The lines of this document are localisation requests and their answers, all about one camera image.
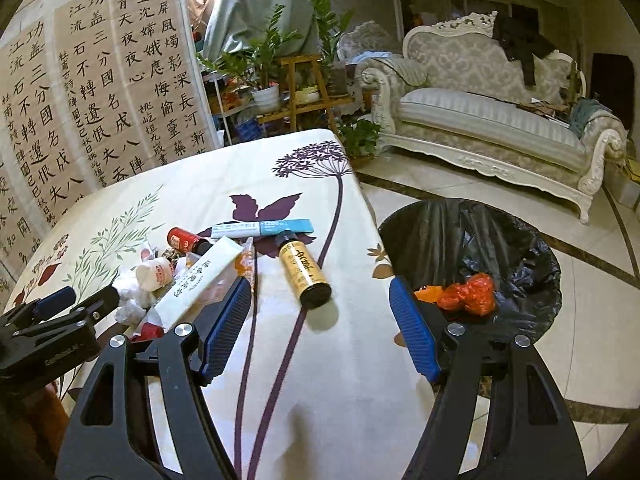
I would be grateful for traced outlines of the potted plant white pot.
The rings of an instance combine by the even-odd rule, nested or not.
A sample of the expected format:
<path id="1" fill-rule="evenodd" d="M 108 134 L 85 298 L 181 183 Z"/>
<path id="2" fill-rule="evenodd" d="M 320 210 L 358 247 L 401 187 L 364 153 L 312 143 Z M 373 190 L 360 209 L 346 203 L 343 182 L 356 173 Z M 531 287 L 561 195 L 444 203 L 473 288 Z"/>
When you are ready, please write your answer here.
<path id="1" fill-rule="evenodd" d="M 297 29 L 281 28 L 285 9 L 285 4 L 275 4 L 264 27 L 247 46 L 221 51 L 214 60 L 201 53 L 196 55 L 198 62 L 208 70 L 232 76 L 247 86 L 252 102 L 263 115 L 280 110 L 280 58 L 298 53 L 304 40 Z"/>

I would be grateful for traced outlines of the blue white long box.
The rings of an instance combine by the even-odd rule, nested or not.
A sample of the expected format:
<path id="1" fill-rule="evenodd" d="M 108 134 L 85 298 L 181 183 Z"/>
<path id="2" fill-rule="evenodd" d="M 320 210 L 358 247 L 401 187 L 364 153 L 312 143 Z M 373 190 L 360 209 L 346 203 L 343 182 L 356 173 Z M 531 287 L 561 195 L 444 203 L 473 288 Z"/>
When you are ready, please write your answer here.
<path id="1" fill-rule="evenodd" d="M 247 238 L 275 236 L 284 231 L 309 234 L 314 227 L 308 219 L 268 220 L 254 222 L 231 222 L 216 224 L 210 228 L 210 238 Z"/>

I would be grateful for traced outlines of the white green-lettered sachet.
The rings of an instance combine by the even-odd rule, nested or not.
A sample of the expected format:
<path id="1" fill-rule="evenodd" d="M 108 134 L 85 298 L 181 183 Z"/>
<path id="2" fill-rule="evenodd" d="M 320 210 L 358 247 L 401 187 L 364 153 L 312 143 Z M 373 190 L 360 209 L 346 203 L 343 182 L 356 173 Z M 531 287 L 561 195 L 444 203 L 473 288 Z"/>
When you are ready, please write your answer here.
<path id="1" fill-rule="evenodd" d="M 165 333 L 173 328 L 198 300 L 204 290 L 242 252 L 242 246 L 221 237 L 183 274 L 169 292 L 152 307 L 146 322 L 160 327 Z"/>

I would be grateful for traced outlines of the floral cream tablecloth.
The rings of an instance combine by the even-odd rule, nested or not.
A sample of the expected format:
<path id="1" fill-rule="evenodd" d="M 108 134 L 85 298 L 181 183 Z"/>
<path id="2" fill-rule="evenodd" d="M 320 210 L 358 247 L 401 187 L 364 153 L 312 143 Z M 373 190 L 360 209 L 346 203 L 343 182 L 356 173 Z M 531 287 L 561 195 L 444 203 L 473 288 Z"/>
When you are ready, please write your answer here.
<path id="1" fill-rule="evenodd" d="M 217 226 L 206 251 L 150 314 L 158 336 L 132 341 L 97 335 L 118 303 L 115 260 L 156 237 L 171 220 L 188 220 L 219 193 L 244 183 L 269 184 L 267 162 L 306 160 L 322 170 L 298 199 L 324 245 L 332 292 L 318 313 L 285 292 L 274 271 L 258 295 L 252 271 L 240 269 L 250 237 L 236 223 Z M 27 289 L 60 282 L 51 296 L 16 307 L 1 323 L 1 474 L 6 479 L 239 479 L 248 463 L 226 448 L 222 416 L 208 400 L 244 327 L 259 307 L 298 312 L 327 333 L 345 307 L 355 327 L 326 335 L 295 379 L 305 397 L 290 421 L 290 448 L 270 463 L 302 478 L 312 458 L 320 479 L 397 479 L 416 449 L 409 402 L 383 393 L 398 387 L 400 368 L 384 358 L 393 324 L 380 280 L 363 281 L 359 251 L 373 223 L 343 221 L 362 208 L 343 149 L 326 130 L 238 145 L 188 158 L 92 194 L 72 208 L 29 258 Z"/>

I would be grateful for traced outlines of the gold herbal drink bottle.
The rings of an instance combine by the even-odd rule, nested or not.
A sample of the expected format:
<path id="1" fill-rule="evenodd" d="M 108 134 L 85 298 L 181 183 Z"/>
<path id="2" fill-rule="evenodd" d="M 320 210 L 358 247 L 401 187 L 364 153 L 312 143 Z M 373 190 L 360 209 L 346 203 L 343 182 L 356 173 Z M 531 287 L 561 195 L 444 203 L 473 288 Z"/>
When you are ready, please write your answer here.
<path id="1" fill-rule="evenodd" d="M 286 277 L 300 305 L 315 309 L 326 304 L 332 288 L 306 245 L 292 231 L 283 231 L 274 239 Z"/>

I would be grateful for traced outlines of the calligraphy folding screen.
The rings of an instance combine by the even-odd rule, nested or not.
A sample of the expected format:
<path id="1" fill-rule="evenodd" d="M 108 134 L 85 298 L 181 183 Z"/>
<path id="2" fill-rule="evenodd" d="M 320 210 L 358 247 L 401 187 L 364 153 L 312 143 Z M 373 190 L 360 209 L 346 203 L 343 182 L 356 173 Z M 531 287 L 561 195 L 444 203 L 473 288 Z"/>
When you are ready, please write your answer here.
<path id="1" fill-rule="evenodd" d="M 62 252 L 44 238 L 90 194 L 220 147 L 186 0 L 35 0 L 1 40 L 1 297 Z"/>

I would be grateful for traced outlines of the grey green curtain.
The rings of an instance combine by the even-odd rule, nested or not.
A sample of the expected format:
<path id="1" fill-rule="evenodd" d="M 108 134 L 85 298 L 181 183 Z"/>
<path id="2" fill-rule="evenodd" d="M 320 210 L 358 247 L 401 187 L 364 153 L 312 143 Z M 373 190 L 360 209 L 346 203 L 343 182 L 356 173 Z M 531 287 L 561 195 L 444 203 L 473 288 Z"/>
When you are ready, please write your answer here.
<path id="1" fill-rule="evenodd" d="M 283 47 L 282 55 L 310 53 L 316 50 L 316 33 L 312 27 L 312 9 L 307 0 L 215 0 L 210 14 L 202 55 L 213 61 L 221 52 L 233 52 L 250 45 L 250 40 L 264 34 L 275 6 L 284 10 L 278 29 L 282 34 L 300 33 L 300 37 Z"/>

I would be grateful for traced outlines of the wooden plant stand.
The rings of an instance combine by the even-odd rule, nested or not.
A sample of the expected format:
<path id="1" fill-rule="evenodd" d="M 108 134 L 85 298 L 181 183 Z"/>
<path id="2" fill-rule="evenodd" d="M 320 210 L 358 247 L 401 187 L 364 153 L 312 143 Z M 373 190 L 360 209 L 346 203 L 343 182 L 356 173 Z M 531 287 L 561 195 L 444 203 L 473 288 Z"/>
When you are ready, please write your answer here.
<path id="1" fill-rule="evenodd" d="M 329 128 L 337 133 L 336 116 L 334 110 L 354 99 L 348 94 L 331 94 L 324 81 L 320 67 L 320 55 L 295 55 L 288 58 L 280 58 L 280 66 L 285 70 L 286 81 L 288 82 L 288 104 L 283 105 L 280 110 L 267 114 L 259 114 L 257 121 L 261 125 L 270 122 L 280 122 L 288 120 L 290 131 L 298 130 L 298 116 L 313 112 L 323 112 Z M 309 68 L 312 84 L 302 87 L 303 76 L 297 70 Z"/>

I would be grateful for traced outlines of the dark clothing on sofa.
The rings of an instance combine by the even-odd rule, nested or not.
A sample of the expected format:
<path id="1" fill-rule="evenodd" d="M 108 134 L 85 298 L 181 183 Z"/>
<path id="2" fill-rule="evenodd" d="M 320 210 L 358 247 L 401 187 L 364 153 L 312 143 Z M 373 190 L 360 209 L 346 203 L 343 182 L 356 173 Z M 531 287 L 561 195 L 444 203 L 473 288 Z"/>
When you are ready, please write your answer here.
<path id="1" fill-rule="evenodd" d="M 492 38 L 498 41 L 509 61 L 520 61 L 526 87 L 535 87 L 535 61 L 542 60 L 556 50 L 554 44 L 509 15 L 498 13 Z"/>

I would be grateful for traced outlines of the black bin bag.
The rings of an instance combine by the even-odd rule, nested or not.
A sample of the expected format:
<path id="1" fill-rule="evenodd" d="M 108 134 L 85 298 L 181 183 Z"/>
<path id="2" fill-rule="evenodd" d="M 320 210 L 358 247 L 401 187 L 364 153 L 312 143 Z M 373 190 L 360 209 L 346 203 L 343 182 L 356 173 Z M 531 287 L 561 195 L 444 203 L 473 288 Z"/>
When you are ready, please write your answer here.
<path id="1" fill-rule="evenodd" d="M 518 334 L 537 341 L 562 307 L 561 268 L 531 224 L 475 200 L 434 198 L 395 211 L 378 228 L 394 272 L 413 290 L 445 288 L 484 273 L 494 283 L 496 310 L 451 312 L 501 342 Z"/>

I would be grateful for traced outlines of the clear orange snack wrapper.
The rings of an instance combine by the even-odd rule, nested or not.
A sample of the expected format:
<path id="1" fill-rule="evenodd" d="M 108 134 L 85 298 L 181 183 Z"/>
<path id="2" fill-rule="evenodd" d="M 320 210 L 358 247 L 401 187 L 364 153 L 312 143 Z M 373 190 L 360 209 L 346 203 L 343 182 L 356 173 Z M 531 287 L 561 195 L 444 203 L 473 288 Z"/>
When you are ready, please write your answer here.
<path id="1" fill-rule="evenodd" d="M 250 283 L 250 291 L 255 295 L 256 288 L 256 250 L 254 238 L 249 237 L 241 244 L 242 250 L 232 263 L 224 268 L 216 278 L 198 296 L 198 305 L 203 307 L 224 299 L 232 283 L 242 276 Z"/>

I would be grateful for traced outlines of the tall green plant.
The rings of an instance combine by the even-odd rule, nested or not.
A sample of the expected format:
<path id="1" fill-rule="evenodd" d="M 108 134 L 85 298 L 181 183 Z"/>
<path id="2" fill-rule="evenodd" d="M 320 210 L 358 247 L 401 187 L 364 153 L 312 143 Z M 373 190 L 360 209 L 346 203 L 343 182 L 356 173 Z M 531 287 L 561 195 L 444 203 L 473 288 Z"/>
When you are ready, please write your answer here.
<path id="1" fill-rule="evenodd" d="M 338 62 L 338 43 L 347 32 L 353 10 L 338 14 L 332 10 L 331 0 L 306 0 L 312 7 L 312 20 L 316 25 L 321 69 L 330 96 L 347 93 L 344 66 Z"/>

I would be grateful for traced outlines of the small green floor plant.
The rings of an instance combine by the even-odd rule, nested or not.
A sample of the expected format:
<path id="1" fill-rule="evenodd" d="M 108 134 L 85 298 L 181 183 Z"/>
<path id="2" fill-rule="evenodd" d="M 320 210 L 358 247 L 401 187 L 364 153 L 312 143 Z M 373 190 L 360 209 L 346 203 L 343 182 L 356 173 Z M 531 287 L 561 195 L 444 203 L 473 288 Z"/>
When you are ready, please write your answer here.
<path id="1" fill-rule="evenodd" d="M 358 169 L 372 162 L 378 152 L 380 132 L 381 127 L 366 118 L 340 122 L 337 134 L 352 168 Z"/>

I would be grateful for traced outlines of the ornate white sofa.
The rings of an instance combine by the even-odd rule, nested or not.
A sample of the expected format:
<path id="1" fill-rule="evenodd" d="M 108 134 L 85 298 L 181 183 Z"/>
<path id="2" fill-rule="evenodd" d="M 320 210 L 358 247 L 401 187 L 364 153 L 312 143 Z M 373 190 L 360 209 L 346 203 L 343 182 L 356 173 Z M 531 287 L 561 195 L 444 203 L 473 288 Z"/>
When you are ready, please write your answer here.
<path id="1" fill-rule="evenodd" d="M 533 57 L 536 84 L 526 86 L 497 24 L 491 12 L 421 25 L 401 54 L 358 63 L 361 87 L 374 93 L 378 145 L 536 188 L 575 204 L 588 222 L 606 162 L 626 154 L 627 131 L 585 99 L 584 75 L 558 49 Z"/>

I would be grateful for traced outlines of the small white yogurt bottle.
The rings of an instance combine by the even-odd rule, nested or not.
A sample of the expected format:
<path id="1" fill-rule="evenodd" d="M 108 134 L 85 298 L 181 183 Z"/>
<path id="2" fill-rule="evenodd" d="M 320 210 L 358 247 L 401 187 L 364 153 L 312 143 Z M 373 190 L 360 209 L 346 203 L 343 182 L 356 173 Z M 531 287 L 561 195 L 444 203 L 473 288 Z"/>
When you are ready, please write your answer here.
<path id="1" fill-rule="evenodd" d="M 134 275 L 145 292 L 155 292 L 174 279 L 174 267 L 164 257 L 157 257 L 142 262 L 136 267 Z"/>

